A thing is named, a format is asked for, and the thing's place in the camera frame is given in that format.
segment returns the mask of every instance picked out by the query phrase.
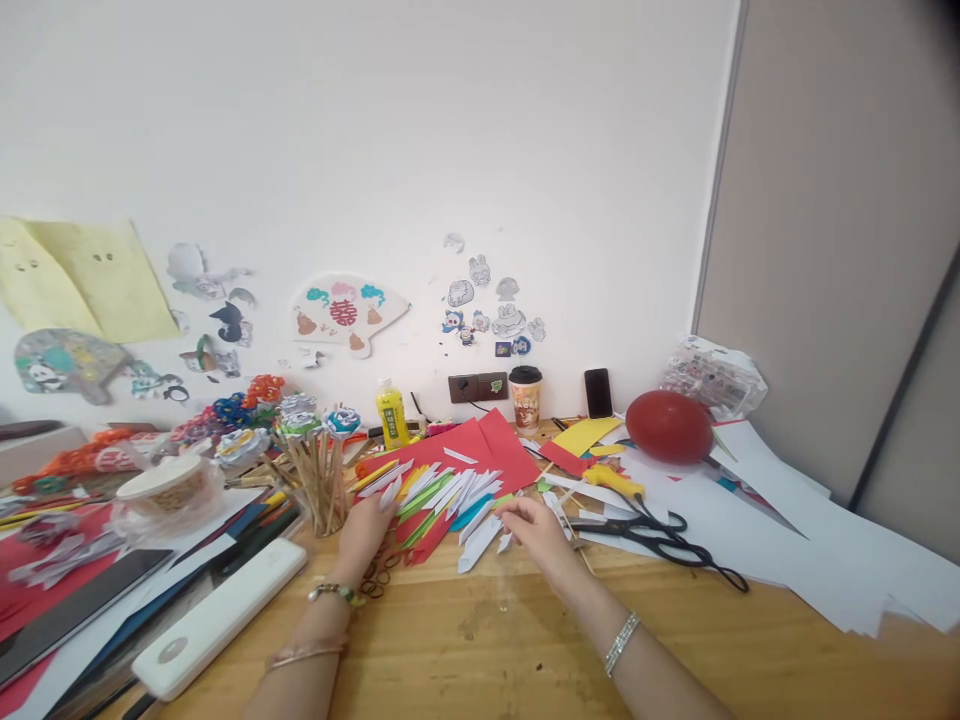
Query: paper cup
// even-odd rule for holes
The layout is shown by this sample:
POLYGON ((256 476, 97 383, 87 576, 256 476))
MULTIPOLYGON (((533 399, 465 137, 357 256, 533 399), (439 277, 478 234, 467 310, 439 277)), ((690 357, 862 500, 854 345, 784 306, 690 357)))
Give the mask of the paper cup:
POLYGON ((510 396, 517 416, 517 432, 533 437, 540 427, 540 386, 543 374, 532 365, 519 365, 509 376, 510 396))

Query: white case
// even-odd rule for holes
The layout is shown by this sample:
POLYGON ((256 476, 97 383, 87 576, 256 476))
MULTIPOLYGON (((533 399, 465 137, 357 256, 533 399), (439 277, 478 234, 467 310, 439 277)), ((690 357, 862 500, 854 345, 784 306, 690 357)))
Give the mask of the white case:
POLYGON ((173 700, 306 562, 302 547, 274 540, 140 653, 133 672, 152 695, 173 700))

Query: hand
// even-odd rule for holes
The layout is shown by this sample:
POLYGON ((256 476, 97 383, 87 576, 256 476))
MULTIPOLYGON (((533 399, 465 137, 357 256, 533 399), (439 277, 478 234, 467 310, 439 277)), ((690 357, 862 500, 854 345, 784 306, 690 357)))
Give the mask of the hand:
POLYGON ((380 510, 377 493, 357 503, 347 515, 340 531, 340 555, 336 567, 351 576, 362 576, 383 542, 390 521, 397 512, 397 504, 380 510))
POLYGON ((579 574, 583 569, 557 516, 543 503, 519 497, 498 507, 494 514, 527 548, 555 591, 561 580, 579 574))

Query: bracelet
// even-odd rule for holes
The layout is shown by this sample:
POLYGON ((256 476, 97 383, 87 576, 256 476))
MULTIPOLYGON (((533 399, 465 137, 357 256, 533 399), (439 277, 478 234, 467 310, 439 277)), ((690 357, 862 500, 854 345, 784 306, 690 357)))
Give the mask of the bracelet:
POLYGON ((613 647, 611 647, 610 652, 607 653, 607 665, 605 668, 607 677, 613 677, 613 668, 616 667, 617 660, 620 659, 620 654, 627 646, 627 643, 630 641, 630 636, 633 635, 633 631, 637 629, 637 625, 639 624, 640 618, 637 617, 637 614, 630 613, 630 617, 627 618, 627 621, 620 629, 620 634, 617 635, 613 641, 613 647))
POLYGON ((346 585, 341 585, 340 583, 334 583, 333 585, 330 583, 323 583, 322 585, 317 585, 307 595, 307 600, 313 602, 318 597, 328 592, 336 593, 350 603, 350 607, 353 608, 358 608, 367 602, 362 597, 357 595, 351 588, 347 587, 346 585))
POLYGON ((340 635, 335 638, 324 638, 311 645, 298 645, 292 648, 285 648, 276 655, 267 658, 267 672, 282 668, 285 665, 291 665, 307 658, 317 657, 318 655, 331 655, 333 653, 343 652, 349 637, 340 635))

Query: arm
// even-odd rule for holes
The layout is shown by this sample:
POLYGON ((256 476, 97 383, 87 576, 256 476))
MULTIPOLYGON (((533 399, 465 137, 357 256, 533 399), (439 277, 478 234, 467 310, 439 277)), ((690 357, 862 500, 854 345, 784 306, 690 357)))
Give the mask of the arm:
MULTIPOLYGON (((340 532, 340 553, 324 582, 340 583, 360 592, 363 573, 379 549, 396 510, 397 506, 391 505, 381 512, 379 494, 355 505, 340 532)), ((352 611, 339 595, 321 595, 307 605, 284 648, 310 645, 343 635, 350 624, 352 611)), ((243 717, 250 720, 265 717, 325 720, 330 711, 339 664, 340 656, 330 653, 268 672, 244 708, 243 717)))
MULTIPOLYGON (((527 548, 597 655, 605 658, 630 611, 577 559, 548 507, 532 498, 517 498, 495 512, 527 548)), ((643 625, 637 626, 620 655, 613 682, 635 718, 733 717, 643 625)))

